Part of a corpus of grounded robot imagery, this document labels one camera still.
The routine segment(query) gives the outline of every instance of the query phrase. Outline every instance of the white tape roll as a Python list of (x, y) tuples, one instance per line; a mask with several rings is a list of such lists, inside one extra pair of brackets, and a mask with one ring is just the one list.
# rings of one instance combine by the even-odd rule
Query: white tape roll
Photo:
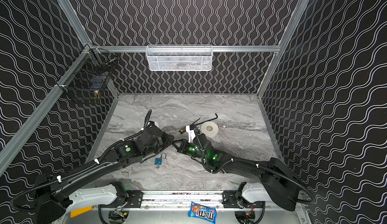
[(206, 136), (212, 137), (212, 136), (215, 136), (218, 133), (219, 127), (217, 126), (217, 124), (215, 122), (206, 121), (205, 123), (203, 123), (200, 126), (200, 130)]

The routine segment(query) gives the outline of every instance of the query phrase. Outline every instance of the yellow object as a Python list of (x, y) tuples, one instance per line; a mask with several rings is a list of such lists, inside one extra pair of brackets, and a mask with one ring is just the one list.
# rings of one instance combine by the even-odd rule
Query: yellow object
[(85, 207), (85, 208), (81, 208), (81, 209), (78, 209), (78, 210), (73, 210), (70, 214), (70, 217), (76, 217), (76, 216), (79, 216), (80, 214), (83, 214), (85, 212), (88, 212), (90, 210), (92, 210), (93, 207), (92, 206), (89, 206), (89, 207)]

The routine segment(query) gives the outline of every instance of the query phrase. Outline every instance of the blue candy bag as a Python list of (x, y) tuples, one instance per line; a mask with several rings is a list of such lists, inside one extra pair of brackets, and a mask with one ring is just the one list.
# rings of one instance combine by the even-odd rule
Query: blue candy bag
[(197, 217), (215, 224), (216, 210), (212, 207), (191, 202), (191, 209), (188, 212), (188, 217)]

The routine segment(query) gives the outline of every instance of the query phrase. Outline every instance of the gray marble surface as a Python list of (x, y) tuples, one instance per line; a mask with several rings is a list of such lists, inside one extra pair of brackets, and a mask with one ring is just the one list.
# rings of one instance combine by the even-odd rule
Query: gray marble surface
[[(276, 156), (254, 95), (121, 95), (96, 157), (117, 140), (138, 132), (149, 109), (151, 120), (175, 140), (188, 138), (187, 133), (178, 133), (185, 125), (199, 117), (214, 118), (217, 113), (219, 118), (214, 122), (219, 132), (209, 138), (215, 148), (252, 160)], [(107, 174), (88, 186), (121, 181), (127, 188), (140, 190), (236, 190), (241, 182), (248, 181), (235, 174), (208, 173), (173, 146), (164, 152), (167, 159), (158, 169), (152, 158)]]

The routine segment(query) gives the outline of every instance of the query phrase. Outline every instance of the black wall with white wavy lines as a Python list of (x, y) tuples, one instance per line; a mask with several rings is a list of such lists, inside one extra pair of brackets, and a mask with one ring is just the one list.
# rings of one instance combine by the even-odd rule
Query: black wall with white wavy lines
[(387, 222), (387, 0), (310, 0), (263, 96), (315, 224)]
[(254, 94), (272, 52), (214, 53), (211, 71), (150, 71), (144, 53), (124, 53), (112, 79), (119, 92)]
[(70, 0), (93, 44), (278, 45), (298, 0)]
[[(27, 120), (83, 46), (56, 0), (0, 0), (0, 146)], [(65, 95), (0, 177), (0, 223), (33, 223), (15, 212), (10, 199), (34, 185), (41, 173), (83, 164), (113, 98), (101, 105), (76, 105)], [(20, 199), (30, 205), (32, 196)]]

